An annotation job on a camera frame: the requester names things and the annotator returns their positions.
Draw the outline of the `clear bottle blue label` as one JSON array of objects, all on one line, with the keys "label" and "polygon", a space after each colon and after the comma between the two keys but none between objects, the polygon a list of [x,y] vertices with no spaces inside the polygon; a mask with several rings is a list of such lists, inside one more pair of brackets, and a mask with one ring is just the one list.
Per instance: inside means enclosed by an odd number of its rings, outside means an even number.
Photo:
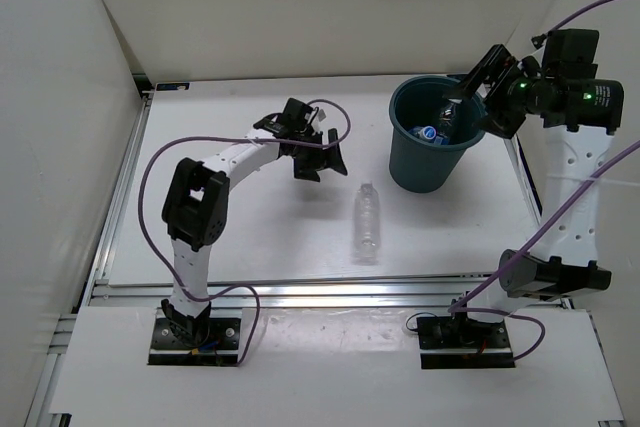
[{"label": "clear bottle blue label", "polygon": [[461,103],[450,101],[443,106],[436,117],[435,145],[449,145],[458,130]]}]

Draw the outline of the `crushed bottle blue label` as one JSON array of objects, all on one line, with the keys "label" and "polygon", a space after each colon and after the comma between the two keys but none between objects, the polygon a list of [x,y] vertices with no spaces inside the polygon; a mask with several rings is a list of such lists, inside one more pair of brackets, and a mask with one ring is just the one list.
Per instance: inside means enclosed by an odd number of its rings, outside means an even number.
[{"label": "crushed bottle blue label", "polygon": [[433,126],[415,126],[409,130],[409,134],[428,143],[435,143],[438,138],[437,130]]}]

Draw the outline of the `clear bottle no label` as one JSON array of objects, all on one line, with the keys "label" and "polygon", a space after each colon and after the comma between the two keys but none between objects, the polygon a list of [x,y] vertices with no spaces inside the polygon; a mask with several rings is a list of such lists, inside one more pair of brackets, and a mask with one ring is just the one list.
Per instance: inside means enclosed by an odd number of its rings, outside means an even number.
[{"label": "clear bottle no label", "polygon": [[353,213],[352,255],[359,264],[376,264],[381,245],[379,194],[372,182],[356,192]]}]

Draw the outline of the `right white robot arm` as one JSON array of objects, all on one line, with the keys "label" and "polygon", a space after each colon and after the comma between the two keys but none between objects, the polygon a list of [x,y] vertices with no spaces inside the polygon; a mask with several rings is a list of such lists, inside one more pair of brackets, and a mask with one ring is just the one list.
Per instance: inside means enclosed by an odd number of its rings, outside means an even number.
[{"label": "right white robot arm", "polygon": [[538,55],[516,58],[493,45],[450,91],[449,100],[468,100],[486,88],[480,130],[514,138],[529,116],[543,122],[548,155],[541,225],[519,249],[503,252],[497,270],[455,301],[449,334],[470,347],[494,322],[528,300],[555,301],[606,290],[612,274],[598,264],[596,223],[599,178],[616,164],[608,156],[619,129],[624,88],[600,79],[595,62],[599,33],[554,30],[533,39]]}]

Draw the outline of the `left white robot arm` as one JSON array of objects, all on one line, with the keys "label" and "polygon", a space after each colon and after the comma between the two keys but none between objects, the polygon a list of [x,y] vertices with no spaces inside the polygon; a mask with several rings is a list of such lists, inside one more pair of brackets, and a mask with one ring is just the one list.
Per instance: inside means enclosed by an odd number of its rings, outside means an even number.
[{"label": "left white robot arm", "polygon": [[171,239],[174,276],[173,293],[161,309],[186,346],[198,347],[209,338],[209,259],[226,227],[234,187],[282,157],[293,160],[298,180],[318,182],[326,169],[347,174],[339,146],[344,136],[335,128],[324,132],[324,119],[321,108],[290,98],[283,111],[255,122],[222,152],[204,160],[186,157],[177,164],[161,212]]}]

